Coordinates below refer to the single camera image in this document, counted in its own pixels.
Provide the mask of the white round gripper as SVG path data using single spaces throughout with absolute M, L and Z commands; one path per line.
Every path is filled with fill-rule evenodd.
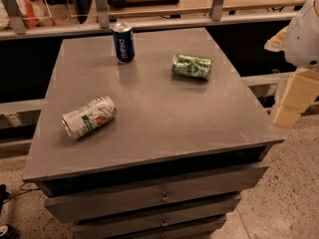
M 272 123 L 292 128 L 319 97 L 319 0 L 307 0 L 290 21 L 285 60 L 297 67 L 287 81 Z

